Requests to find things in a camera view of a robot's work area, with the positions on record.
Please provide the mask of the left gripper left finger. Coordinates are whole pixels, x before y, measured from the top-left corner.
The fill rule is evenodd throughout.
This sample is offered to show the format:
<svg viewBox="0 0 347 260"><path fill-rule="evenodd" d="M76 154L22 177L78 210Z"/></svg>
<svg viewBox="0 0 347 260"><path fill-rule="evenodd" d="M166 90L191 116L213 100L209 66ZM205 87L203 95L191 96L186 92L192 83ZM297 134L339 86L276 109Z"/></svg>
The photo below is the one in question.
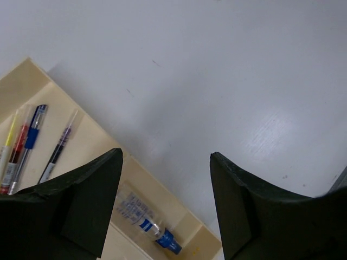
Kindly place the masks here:
<svg viewBox="0 0 347 260"><path fill-rule="evenodd" d="M120 181L123 152L1 196L1 259L97 259Z"/></svg>

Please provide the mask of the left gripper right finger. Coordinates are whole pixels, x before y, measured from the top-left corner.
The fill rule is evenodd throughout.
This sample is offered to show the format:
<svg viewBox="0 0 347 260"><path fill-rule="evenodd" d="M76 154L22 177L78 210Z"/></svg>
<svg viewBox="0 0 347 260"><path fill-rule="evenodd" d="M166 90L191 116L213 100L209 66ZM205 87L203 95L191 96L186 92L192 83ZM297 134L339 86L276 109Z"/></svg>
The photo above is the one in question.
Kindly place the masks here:
<svg viewBox="0 0 347 260"><path fill-rule="evenodd" d="M303 196L219 152L210 176L225 259L346 259L345 187Z"/></svg>

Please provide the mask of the blue cap glue bottle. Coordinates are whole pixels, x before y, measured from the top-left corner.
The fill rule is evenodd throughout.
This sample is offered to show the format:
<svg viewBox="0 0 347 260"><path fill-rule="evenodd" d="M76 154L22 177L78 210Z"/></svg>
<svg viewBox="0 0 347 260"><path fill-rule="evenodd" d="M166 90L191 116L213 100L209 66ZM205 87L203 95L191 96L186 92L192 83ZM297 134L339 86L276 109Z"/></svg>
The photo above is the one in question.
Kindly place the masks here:
<svg viewBox="0 0 347 260"><path fill-rule="evenodd" d="M129 184L123 183L118 187L114 207L123 219L139 229L150 240L179 255L182 247L167 228L164 218L154 211Z"/></svg>

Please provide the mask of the yellow pen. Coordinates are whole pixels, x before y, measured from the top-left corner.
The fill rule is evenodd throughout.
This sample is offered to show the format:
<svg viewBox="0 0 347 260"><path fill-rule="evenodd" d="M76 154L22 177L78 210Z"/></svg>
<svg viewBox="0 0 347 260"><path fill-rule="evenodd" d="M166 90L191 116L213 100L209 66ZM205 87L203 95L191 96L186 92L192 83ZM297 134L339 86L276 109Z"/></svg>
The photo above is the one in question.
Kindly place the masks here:
<svg viewBox="0 0 347 260"><path fill-rule="evenodd" d="M3 178L5 167L9 160L10 152L14 145L14 141L17 134L18 125L19 125L20 115L21 115L21 110L18 109L12 116L7 138L1 149L1 180Z"/></svg>

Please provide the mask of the blue pen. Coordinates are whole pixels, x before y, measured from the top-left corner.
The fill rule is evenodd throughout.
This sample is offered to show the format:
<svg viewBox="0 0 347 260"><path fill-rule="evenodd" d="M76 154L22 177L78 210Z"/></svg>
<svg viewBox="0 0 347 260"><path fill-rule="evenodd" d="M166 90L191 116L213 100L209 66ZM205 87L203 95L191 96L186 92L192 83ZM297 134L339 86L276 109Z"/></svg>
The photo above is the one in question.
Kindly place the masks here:
<svg viewBox="0 0 347 260"><path fill-rule="evenodd" d="M24 151L21 156L21 161L17 167L17 170L11 180L10 187L8 190L8 195L12 195L16 192L17 185L20 181L21 174L24 171L25 164L28 160L30 152L33 150L35 146L35 142L37 140L38 134L40 132L40 129L42 127L44 118L46 116L48 110L48 105L47 104L41 104L36 107L32 120L29 125L29 130L27 134L27 138L25 140L24 144Z"/></svg>
<svg viewBox="0 0 347 260"><path fill-rule="evenodd" d="M78 120L78 116L79 116L80 112L78 109L75 109L74 112L71 114L67 125L65 126L59 140L58 143L56 144L50 158L49 161L46 164L46 167L43 171L43 173L41 174L39 180L38 180L38 184L41 184L45 181L47 181L52 173L52 171L54 170L54 167L56 166L56 163L63 151L63 149L66 146L66 143L68 142L69 138L72 136L72 133L74 132L74 128L75 128L75 123Z"/></svg>

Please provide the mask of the red pen with clear barrel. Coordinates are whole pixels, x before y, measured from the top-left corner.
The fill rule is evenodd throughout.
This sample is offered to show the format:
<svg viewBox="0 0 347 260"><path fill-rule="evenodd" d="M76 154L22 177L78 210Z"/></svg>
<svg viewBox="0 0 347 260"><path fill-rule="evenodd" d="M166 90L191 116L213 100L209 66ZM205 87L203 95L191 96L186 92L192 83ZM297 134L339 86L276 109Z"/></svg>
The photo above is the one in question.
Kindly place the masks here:
<svg viewBox="0 0 347 260"><path fill-rule="evenodd" d="M10 152L8 163L5 167L3 178L1 180L1 194L7 194L10 186L12 177L14 176L14 171L17 167L17 163L21 152L23 150L24 140L28 134L29 122L33 113L32 105L23 105L21 108L21 115L19 120L19 125L17 129L17 134L15 137L14 145Z"/></svg>

